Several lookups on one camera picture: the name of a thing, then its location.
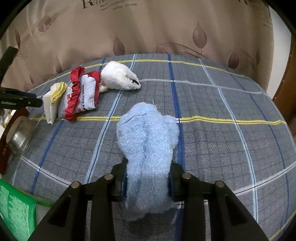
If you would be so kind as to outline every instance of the red object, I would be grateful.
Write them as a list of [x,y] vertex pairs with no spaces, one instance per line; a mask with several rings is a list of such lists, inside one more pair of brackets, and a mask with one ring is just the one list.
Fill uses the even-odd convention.
[[74,109],[77,103],[77,100],[80,95],[80,80],[79,78],[84,75],[85,68],[78,66],[72,70],[70,74],[72,86],[72,95],[68,101],[68,106],[65,109],[65,119],[69,121],[77,121],[77,115],[74,114]]
[[[72,70],[70,74],[71,82],[73,83],[72,86],[72,95],[71,98],[68,101],[68,106],[65,109],[65,119],[68,121],[77,121],[78,114],[74,113],[75,106],[79,104],[80,100],[80,77],[84,75],[85,68],[78,66],[75,69]],[[100,84],[101,84],[101,71],[92,71],[89,73],[86,73],[88,76],[93,77],[96,81],[96,87],[95,87],[95,95],[94,95],[94,106],[97,108],[98,106],[98,98],[99,98],[99,92],[100,92]]]
[[100,84],[101,84],[101,71],[100,70],[92,71],[87,74],[88,76],[93,77],[96,80],[96,89],[94,93],[94,107],[97,108],[99,92],[100,92]]
[[17,110],[14,115],[11,117],[10,121],[8,122],[2,136],[0,137],[0,173],[4,174],[6,167],[7,167],[7,162],[10,157],[10,150],[7,146],[6,143],[6,136],[7,133],[11,127],[11,125],[14,123],[14,121],[20,117],[20,116],[28,116],[29,112],[27,111],[26,108],[21,108],[20,110]]

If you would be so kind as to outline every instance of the leaf pattern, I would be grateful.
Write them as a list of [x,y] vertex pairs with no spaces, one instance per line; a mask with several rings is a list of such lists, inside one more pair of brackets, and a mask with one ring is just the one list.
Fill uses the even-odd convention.
[[238,65],[239,65],[239,56],[237,54],[236,49],[234,49],[232,51],[232,54],[229,57],[228,67],[232,68],[232,69],[236,69],[238,67]]
[[236,49],[238,56],[240,56],[241,59],[244,59],[245,61],[249,62],[253,68],[254,71],[256,71],[255,62],[252,59],[252,57],[243,49]]
[[201,52],[197,52],[194,49],[191,49],[185,45],[174,43],[174,42],[157,44],[157,46],[151,51],[151,53],[157,53],[157,52],[159,53],[160,51],[161,53],[163,53],[162,51],[165,51],[166,54],[167,53],[178,54],[178,55],[184,55],[184,56],[190,56],[190,57],[196,57],[196,58],[204,57],[207,59],[207,56],[203,55]]
[[256,63],[257,63],[257,65],[259,65],[260,59],[261,59],[260,48],[258,48],[257,52],[256,52]]
[[207,44],[207,35],[200,26],[199,22],[197,22],[197,25],[193,30],[192,39],[195,45],[200,49],[202,49]]
[[56,67],[56,72],[58,74],[63,72],[63,69],[61,67],[61,64],[59,62],[59,58],[57,57],[57,55],[56,55],[56,60],[55,60],[55,67]]
[[45,32],[52,24],[50,16],[45,15],[38,23],[37,29],[39,32]]
[[20,48],[20,34],[17,30],[15,30],[15,39],[17,41],[18,48]]
[[126,50],[124,48],[124,45],[120,41],[120,39],[116,36],[114,43],[113,43],[113,53],[118,55],[124,55],[126,53]]
[[156,49],[155,49],[155,53],[164,53],[164,54],[167,54],[168,52],[165,50],[164,47],[162,47],[159,44],[157,44]]
[[29,77],[30,77],[30,82],[31,82],[31,84],[34,85],[33,78],[32,78],[30,75],[29,75]]

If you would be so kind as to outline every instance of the blue stripe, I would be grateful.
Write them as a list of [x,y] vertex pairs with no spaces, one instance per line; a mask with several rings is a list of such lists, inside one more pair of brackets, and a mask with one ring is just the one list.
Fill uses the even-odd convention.
[[[235,80],[235,82],[237,82],[238,84],[239,84],[239,86],[245,91],[245,88],[234,78],[234,76],[232,76],[231,74],[230,74],[230,76]],[[261,114],[262,114],[262,116],[263,116],[263,118],[264,118],[264,120],[266,120],[267,121],[267,118],[266,118],[266,116],[264,115],[264,113],[262,112],[262,110],[261,110],[261,108],[258,106],[258,104],[257,104],[257,102],[254,100],[254,98],[253,98],[253,96],[251,95],[251,94],[249,94],[249,96],[251,97],[251,99],[252,99],[252,101],[254,102],[254,104],[257,106],[257,108],[258,108],[258,110],[261,112]],[[286,168],[286,165],[285,165],[285,162],[284,162],[284,157],[283,157],[283,154],[282,154],[282,152],[281,152],[281,148],[280,148],[280,146],[279,146],[279,142],[278,142],[278,140],[277,140],[277,138],[276,138],[276,135],[275,135],[275,133],[274,133],[274,131],[273,131],[273,129],[272,129],[272,127],[271,127],[271,125],[269,125],[268,124],[268,126],[269,126],[269,129],[270,129],[270,131],[271,131],[271,133],[272,133],[272,135],[273,135],[273,137],[274,137],[274,140],[275,140],[275,142],[276,142],[276,146],[277,146],[277,148],[278,148],[278,150],[279,150],[279,153],[280,153],[280,156],[281,156],[281,160],[282,160],[282,163],[283,163],[283,167],[284,167],[284,169]],[[287,212],[286,212],[286,221],[288,220],[288,211],[289,211],[289,182],[288,182],[288,176],[287,176],[287,174],[285,173],[285,177],[286,177],[286,184],[287,184]]]
[[[173,81],[171,82],[171,87],[172,87],[172,96],[173,96],[173,102],[174,102],[174,109],[175,109],[175,117],[176,118],[181,118],[181,111],[180,111],[180,105],[179,105],[179,100],[178,100],[178,94],[177,94],[177,89],[175,85],[175,77],[174,77],[174,72],[173,72],[173,66],[171,63],[171,57],[170,54],[168,54],[168,69],[170,73],[170,79]],[[177,123],[179,127],[179,141],[177,145],[177,151],[178,151],[178,156],[177,156],[177,163],[181,164],[183,169],[185,169],[185,147],[184,147],[184,133],[183,133],[183,124],[182,123]],[[181,226],[182,226],[182,218],[183,218],[183,209],[178,209],[177,210],[177,217],[176,217],[176,223],[175,223],[175,237],[174,241],[179,241],[180,236],[181,236]]]
[[100,66],[99,70],[102,70],[102,68],[103,68],[103,63],[105,63],[105,60],[106,60],[106,58],[103,58],[103,59],[102,59],[102,62],[101,62],[102,65]]
[[[58,126],[56,127],[56,129],[54,130],[54,132],[52,134],[52,137],[50,138],[50,140],[49,140],[49,142],[48,142],[48,144],[47,144],[47,146],[46,146],[46,148],[44,150],[43,156],[42,156],[42,158],[41,158],[41,160],[39,162],[39,165],[38,165],[39,167],[42,167],[43,163],[45,162],[46,155],[47,155],[47,153],[48,153],[48,151],[49,151],[52,143],[54,142],[54,138],[56,137],[57,133],[59,132],[59,130],[60,130],[63,122],[64,122],[64,120],[61,120],[59,122]],[[35,174],[35,177],[34,177],[34,180],[33,180],[33,184],[31,186],[31,192],[30,192],[31,194],[34,193],[34,190],[35,190],[35,186],[36,186],[38,177],[39,177],[39,170]]]

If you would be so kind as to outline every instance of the green fabric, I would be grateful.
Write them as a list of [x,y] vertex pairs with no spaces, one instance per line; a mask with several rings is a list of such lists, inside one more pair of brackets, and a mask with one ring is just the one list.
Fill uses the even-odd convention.
[[52,207],[54,205],[54,203],[55,203],[55,202],[44,200],[44,199],[42,199],[40,197],[37,197],[37,196],[34,196],[32,194],[26,193],[25,191],[22,191],[22,190],[19,190],[19,191],[24,193],[26,196],[29,196],[29,197],[35,199],[37,201],[37,204],[39,204],[41,206]]
[[18,241],[27,241],[36,228],[37,200],[0,180],[0,214]]

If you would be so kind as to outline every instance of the yellow stripe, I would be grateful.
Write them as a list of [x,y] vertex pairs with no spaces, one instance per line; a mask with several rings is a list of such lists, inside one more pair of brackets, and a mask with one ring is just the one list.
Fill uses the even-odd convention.
[[[121,116],[111,116],[111,121],[118,121]],[[40,118],[31,118],[32,120],[45,120],[46,117],[40,117]],[[108,117],[106,116],[79,116],[77,117],[78,121],[105,121]],[[205,122],[211,122],[211,123],[235,123],[232,119],[218,119],[218,118],[210,118],[205,116],[191,116],[191,117],[182,117],[180,118],[180,122],[186,123],[186,122],[193,122],[193,121],[205,121]],[[278,125],[278,124],[286,124],[285,121],[282,120],[276,120],[276,121],[265,121],[265,120],[236,120],[236,123],[240,125],[253,125],[253,124],[269,124],[269,125]]]
[[[120,61],[116,61],[116,62],[118,62],[118,63],[130,63],[130,62],[133,62],[133,60],[120,60]],[[160,60],[160,59],[136,59],[135,62],[169,62],[169,61],[168,61],[168,60]],[[173,61],[173,60],[172,60],[171,63],[182,63],[182,64],[188,64],[188,65],[194,65],[194,66],[202,66],[201,64],[189,63],[189,62],[184,62],[184,61]],[[106,65],[106,64],[107,64],[107,63],[103,63],[103,64],[94,64],[94,65],[86,66],[85,68],[86,68],[86,69],[89,69],[89,68],[92,68],[92,67],[101,66],[101,65]],[[216,67],[212,67],[212,66],[207,66],[207,65],[205,65],[205,67],[206,67],[206,68],[209,68],[209,69],[220,70],[220,71],[223,71],[223,72],[226,72],[226,73],[228,73],[228,74],[235,75],[235,76],[246,77],[246,76],[244,76],[244,75],[231,73],[231,72],[229,72],[229,71],[227,71],[227,70],[220,69],[220,68],[216,68]],[[60,78],[60,77],[63,77],[63,76],[65,76],[65,75],[68,75],[68,74],[70,74],[70,73],[71,73],[71,71],[69,71],[69,72],[67,72],[67,73],[65,73],[65,74],[62,74],[62,75],[59,76],[59,77],[53,78],[53,79],[51,79],[51,80],[48,80],[48,81],[42,83],[41,85],[38,85],[38,86],[34,87],[34,88],[31,89],[31,90],[34,90],[34,89],[36,89],[36,88],[38,88],[38,87],[40,87],[40,86],[42,86],[42,85],[45,85],[45,84],[48,83],[48,82],[51,82],[51,81],[53,81],[53,80],[56,80],[56,79],[58,79],[58,78]]]
[[[180,118],[180,122],[192,122],[192,121],[205,121],[212,123],[235,123],[232,119],[218,119],[218,118],[210,118],[204,116],[191,116],[191,117],[182,117]],[[285,123],[285,121],[277,120],[277,121],[266,121],[266,120],[236,120],[236,123],[242,125],[251,125],[251,124],[269,124],[269,125],[277,125],[280,123]]]
[[295,216],[296,210],[292,213],[292,215],[289,217],[289,219],[286,221],[286,223],[269,239],[269,241],[272,241],[276,236],[279,235],[281,231],[287,226],[287,224],[291,221],[291,219]]

